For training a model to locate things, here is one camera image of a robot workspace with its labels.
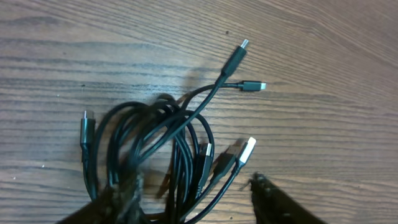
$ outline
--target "wooden table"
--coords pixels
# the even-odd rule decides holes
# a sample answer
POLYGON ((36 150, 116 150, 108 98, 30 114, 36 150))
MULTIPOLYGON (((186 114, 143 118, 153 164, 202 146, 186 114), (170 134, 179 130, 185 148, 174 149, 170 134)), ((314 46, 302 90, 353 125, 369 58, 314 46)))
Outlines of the wooden table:
MULTIPOLYGON (((254 223, 238 189, 256 171, 328 223, 397 223, 397 24, 388 0, 1 0, 0 223, 54 223, 89 201, 83 110, 100 120, 211 84, 243 39, 230 80, 267 91, 221 90, 202 115, 217 152, 249 136, 257 148, 202 223, 254 223)), ((147 167, 163 174, 169 157, 147 167)))

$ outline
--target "usb cable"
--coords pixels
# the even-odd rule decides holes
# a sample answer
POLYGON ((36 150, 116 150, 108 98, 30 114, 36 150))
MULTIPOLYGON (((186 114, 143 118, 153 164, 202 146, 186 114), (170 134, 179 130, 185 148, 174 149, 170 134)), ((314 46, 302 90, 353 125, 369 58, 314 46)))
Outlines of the usb cable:
POLYGON ((224 67, 217 81, 212 85, 201 87, 188 93, 182 104, 168 94, 160 95, 152 105, 140 102, 127 102, 117 105, 109 111, 95 130, 95 119, 92 111, 85 111, 81 119, 80 146, 82 150, 83 175, 88 194, 96 200, 99 194, 97 175, 97 155, 105 127, 109 121, 118 116, 117 125, 109 139, 106 172, 106 187, 122 184, 126 176, 137 170, 137 167, 172 140, 172 159, 170 161, 169 194, 165 212, 159 215, 146 215, 141 209, 140 223, 188 223, 194 224, 201 220, 220 201, 228 187, 246 165, 254 150, 256 140, 249 138, 239 152, 228 150, 213 160, 215 140, 210 125, 200 115, 202 109, 210 102, 220 88, 237 88, 242 91, 261 91, 266 89, 266 83, 259 81, 241 81, 225 83, 235 72, 246 55, 248 41, 237 46, 224 67), (207 97, 195 110, 188 110, 191 100, 204 91, 210 91, 207 97), (208 142, 199 145, 192 121, 197 119, 204 127, 208 142), (161 133, 155 142, 148 145, 155 136, 161 133), (186 138, 191 139, 192 148, 186 138), (130 150, 125 159, 119 160, 120 148, 132 139, 130 150), (198 215, 186 221, 186 217, 210 193, 220 179, 231 174, 216 197, 198 215))

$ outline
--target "black cable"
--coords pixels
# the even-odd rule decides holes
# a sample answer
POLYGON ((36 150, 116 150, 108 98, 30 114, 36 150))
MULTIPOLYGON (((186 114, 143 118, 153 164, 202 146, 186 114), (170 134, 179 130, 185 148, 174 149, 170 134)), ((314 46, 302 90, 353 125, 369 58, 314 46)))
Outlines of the black cable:
POLYGON ((156 150, 162 147, 167 141, 173 139, 172 159, 170 162, 170 180, 169 180, 169 196, 167 198, 165 213, 157 220, 150 220, 145 215, 141 217, 142 223, 189 223, 193 224, 202 219, 220 200, 225 191, 228 189, 233 179, 238 174, 240 168, 245 165, 248 156, 251 154, 254 145, 250 145, 249 149, 243 156, 248 156, 242 163, 239 162, 235 154, 222 154, 222 158, 217 164, 210 183, 204 191, 201 191, 210 176, 210 167, 213 162, 215 153, 215 140, 210 126, 206 119, 200 115, 200 111, 210 102, 219 88, 240 88, 243 91, 259 91, 263 90, 265 83, 244 81, 241 83, 225 83, 227 78, 236 70, 240 61, 246 54, 244 47, 238 47, 227 61, 221 71, 220 77, 215 84, 201 87, 190 92, 185 96, 182 105, 179 106, 177 101, 168 94, 160 95, 153 105, 146 105, 140 102, 127 102, 117 105, 109 111, 99 124, 95 136, 94 123, 91 119, 92 112, 88 118, 82 119, 81 148, 83 175, 87 191, 92 200, 98 196, 98 176, 97 176, 97 154, 105 127, 111 119, 116 115, 120 115, 117 125, 112 132, 108 143, 107 151, 107 186, 112 187, 114 184, 121 184, 126 175, 133 172, 148 157, 153 155, 156 150), (204 91, 210 90, 207 97, 200 103, 197 109, 188 110, 188 104, 204 91), (200 149, 195 129, 191 122, 193 119, 199 120, 203 125, 208 137, 206 147, 200 149), (152 137, 160 130, 166 128, 164 133, 160 134, 159 139, 147 146, 152 137), (190 133, 193 143, 191 149, 186 141, 185 131, 190 133), (119 151, 124 143, 129 140, 132 135, 132 144, 127 157, 122 162, 119 161, 119 151), (185 222, 187 215, 208 195, 210 190, 217 182, 228 173, 232 165, 236 163, 228 181, 224 184, 218 195, 201 213, 191 220, 185 222))

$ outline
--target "metal connector tip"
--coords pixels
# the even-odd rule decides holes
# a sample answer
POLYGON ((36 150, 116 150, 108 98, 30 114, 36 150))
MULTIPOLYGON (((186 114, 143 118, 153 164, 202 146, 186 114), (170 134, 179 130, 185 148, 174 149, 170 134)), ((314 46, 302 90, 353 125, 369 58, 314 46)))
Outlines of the metal connector tip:
POLYGON ((211 155, 211 144, 210 143, 203 144, 201 147, 200 154, 202 156, 210 156, 211 155))
POLYGON ((261 90, 265 90, 267 88, 267 84, 266 83, 261 83, 261 90))
POLYGON ((249 43, 249 41, 248 41, 247 39, 245 39, 245 40, 243 41, 243 43, 241 44, 241 48, 245 49, 246 46, 248 45, 248 43, 249 43))
POLYGON ((94 119, 94 112, 91 110, 85 110, 83 113, 83 119, 94 119))
POLYGON ((246 164, 249 160, 250 155, 253 152, 254 145, 256 145, 256 140, 253 137, 250 137, 249 140, 243 146, 241 153, 239 154, 239 161, 243 164, 246 164))

